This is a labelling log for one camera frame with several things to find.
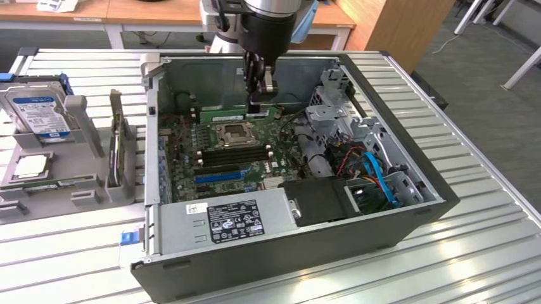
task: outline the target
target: blue pcie slot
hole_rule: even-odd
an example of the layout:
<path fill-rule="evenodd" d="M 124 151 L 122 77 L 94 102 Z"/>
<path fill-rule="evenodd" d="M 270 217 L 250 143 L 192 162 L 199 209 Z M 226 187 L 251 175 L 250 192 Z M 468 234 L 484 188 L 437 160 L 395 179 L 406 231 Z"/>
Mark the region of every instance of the blue pcie slot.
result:
<path fill-rule="evenodd" d="M 241 171 L 222 173 L 222 174 L 212 174 L 212 175 L 207 175 L 207 176 L 195 177 L 195 184 L 203 184 L 206 182 L 233 181 L 235 179 L 242 179 L 242 178 L 243 178 L 243 175 L 242 175 Z"/>

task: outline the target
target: gray carpet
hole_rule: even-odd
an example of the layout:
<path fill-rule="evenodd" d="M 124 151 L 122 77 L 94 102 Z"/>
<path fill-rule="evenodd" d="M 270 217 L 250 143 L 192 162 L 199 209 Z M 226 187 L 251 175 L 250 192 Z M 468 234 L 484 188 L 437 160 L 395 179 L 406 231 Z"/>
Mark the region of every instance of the gray carpet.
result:
<path fill-rule="evenodd" d="M 492 24 L 470 24 L 432 54 L 454 37 L 460 19 L 453 15 L 416 70 L 449 102 L 453 122 L 541 210 L 541 70 L 533 68 L 512 91 L 500 86 L 534 49 Z"/>
<path fill-rule="evenodd" d="M 417 72 L 445 97 L 450 106 L 446 113 L 493 161 L 504 175 L 541 210 L 541 70 L 534 68 L 513 91 L 500 85 L 528 60 L 534 51 L 505 40 L 513 39 L 504 31 L 488 25 L 470 25 L 464 35 L 448 44 L 438 54 L 432 54 L 452 37 L 460 21 L 450 13 L 438 31 Z M 46 30 L 0 31 L 0 70 L 7 71 L 20 46 L 40 48 L 108 48 L 103 32 L 60 32 Z M 124 33 L 127 48 L 143 46 L 134 33 Z M 162 43 L 166 33 L 148 40 Z M 172 33 L 162 48 L 202 48 L 195 34 Z"/>

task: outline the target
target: white label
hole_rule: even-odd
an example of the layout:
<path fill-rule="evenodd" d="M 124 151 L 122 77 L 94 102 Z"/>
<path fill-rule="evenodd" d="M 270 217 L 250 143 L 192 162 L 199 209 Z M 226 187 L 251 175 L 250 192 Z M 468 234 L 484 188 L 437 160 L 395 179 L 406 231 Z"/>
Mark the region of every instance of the white label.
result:
<path fill-rule="evenodd" d="M 70 134 L 66 119 L 55 112 L 56 102 L 52 97 L 13 98 L 12 101 L 35 134 L 42 137 L 62 137 Z"/>
<path fill-rule="evenodd" d="M 223 116 L 223 117 L 212 117 L 214 122 L 230 122 L 233 120 L 242 120 L 245 117 L 242 115 L 237 116 Z"/>
<path fill-rule="evenodd" d="M 186 205 L 186 214 L 203 213 L 203 212 L 206 212 L 207 208 L 208 208 L 208 203 Z"/>
<path fill-rule="evenodd" d="M 59 186 L 58 185 L 44 185 L 44 186 L 37 186 L 37 187 L 29 187 L 24 188 L 25 191 L 40 191 L 46 189 L 56 189 Z"/>
<path fill-rule="evenodd" d="M 75 21 L 86 21 L 86 22 L 102 22 L 100 18 L 74 18 Z"/>
<path fill-rule="evenodd" d="M 269 110 L 261 113 L 246 113 L 246 117 L 265 117 L 269 116 Z"/>

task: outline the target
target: metal bracket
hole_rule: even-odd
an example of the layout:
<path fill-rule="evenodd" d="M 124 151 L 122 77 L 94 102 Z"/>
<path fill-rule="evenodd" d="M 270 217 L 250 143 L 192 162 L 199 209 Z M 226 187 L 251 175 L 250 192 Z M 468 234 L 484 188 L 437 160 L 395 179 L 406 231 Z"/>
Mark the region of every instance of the metal bracket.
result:
<path fill-rule="evenodd" d="M 162 65 L 162 58 L 159 53 L 144 53 L 139 60 L 139 68 L 142 70 L 143 83 L 142 85 L 148 89 L 148 73 L 151 70 Z"/>

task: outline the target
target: slotted metal surface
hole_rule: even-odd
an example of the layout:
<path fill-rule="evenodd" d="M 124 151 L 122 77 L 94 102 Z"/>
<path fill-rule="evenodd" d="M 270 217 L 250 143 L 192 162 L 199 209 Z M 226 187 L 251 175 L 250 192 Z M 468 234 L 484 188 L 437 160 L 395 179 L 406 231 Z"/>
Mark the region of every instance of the slotted metal surface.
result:
<path fill-rule="evenodd" d="M 138 52 L 42 49 L 27 63 L 25 73 L 71 76 L 75 94 L 88 96 L 88 115 L 98 127 L 110 125 L 110 89 L 124 93 L 124 114 L 138 126 L 140 183 L 146 96 L 139 86 Z M 394 248 L 179 303 L 540 301 L 537 212 L 393 60 L 375 52 L 350 56 L 461 203 Z M 373 113 L 361 95 L 358 100 Z M 0 175 L 15 146 L 8 136 L 12 130 L 0 112 Z M 130 272 L 119 267 L 119 234 L 142 221 L 142 205 L 135 204 L 0 226 L 0 303 L 150 303 Z"/>

